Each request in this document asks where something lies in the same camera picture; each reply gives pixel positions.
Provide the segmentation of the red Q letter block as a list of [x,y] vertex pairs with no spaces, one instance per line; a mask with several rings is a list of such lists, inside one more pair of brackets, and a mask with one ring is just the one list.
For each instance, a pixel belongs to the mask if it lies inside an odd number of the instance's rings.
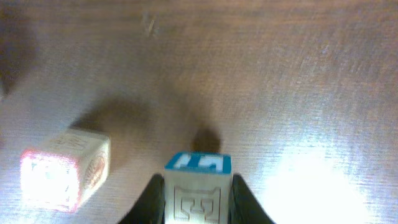
[[21,154],[23,201],[74,213],[104,184],[110,161],[109,136],[70,128]]

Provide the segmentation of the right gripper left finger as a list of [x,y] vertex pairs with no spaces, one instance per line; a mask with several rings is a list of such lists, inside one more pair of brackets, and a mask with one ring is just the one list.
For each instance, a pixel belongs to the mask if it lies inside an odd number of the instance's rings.
[[154,174],[130,211],[118,224],[164,224],[164,178]]

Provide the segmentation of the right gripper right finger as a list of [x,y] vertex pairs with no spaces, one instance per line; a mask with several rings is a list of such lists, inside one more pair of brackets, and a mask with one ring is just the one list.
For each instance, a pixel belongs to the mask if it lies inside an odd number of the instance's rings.
[[229,224],[274,224],[240,174],[234,174],[232,179]]

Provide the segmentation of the picture block blue side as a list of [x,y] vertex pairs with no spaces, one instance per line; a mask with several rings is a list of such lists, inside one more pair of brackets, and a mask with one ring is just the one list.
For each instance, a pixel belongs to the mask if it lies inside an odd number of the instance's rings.
[[178,152],[164,167],[165,224],[227,224],[231,156]]

